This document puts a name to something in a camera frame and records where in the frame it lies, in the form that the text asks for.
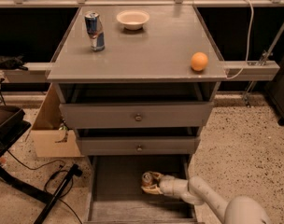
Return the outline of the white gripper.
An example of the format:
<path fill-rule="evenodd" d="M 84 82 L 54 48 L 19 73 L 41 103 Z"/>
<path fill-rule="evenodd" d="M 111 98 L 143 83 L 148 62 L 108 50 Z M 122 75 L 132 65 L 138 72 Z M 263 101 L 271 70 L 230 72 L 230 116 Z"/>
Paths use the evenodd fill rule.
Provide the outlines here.
<path fill-rule="evenodd" d="M 163 175 L 159 172 L 151 172 L 153 182 L 159 182 L 157 185 L 142 187 L 142 190 L 152 195 L 165 195 L 179 198 L 183 193 L 183 180 L 171 175 Z"/>

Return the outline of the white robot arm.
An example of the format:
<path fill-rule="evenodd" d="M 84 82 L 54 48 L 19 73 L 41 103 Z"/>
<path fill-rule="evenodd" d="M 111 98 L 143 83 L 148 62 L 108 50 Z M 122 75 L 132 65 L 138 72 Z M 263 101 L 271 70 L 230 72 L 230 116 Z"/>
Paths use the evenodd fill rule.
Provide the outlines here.
<path fill-rule="evenodd" d="M 248 196 L 223 199 L 200 176 L 176 178 L 158 172 L 142 174 L 141 188 L 146 193 L 178 198 L 185 203 L 206 203 L 222 224 L 272 224 L 263 207 Z"/>

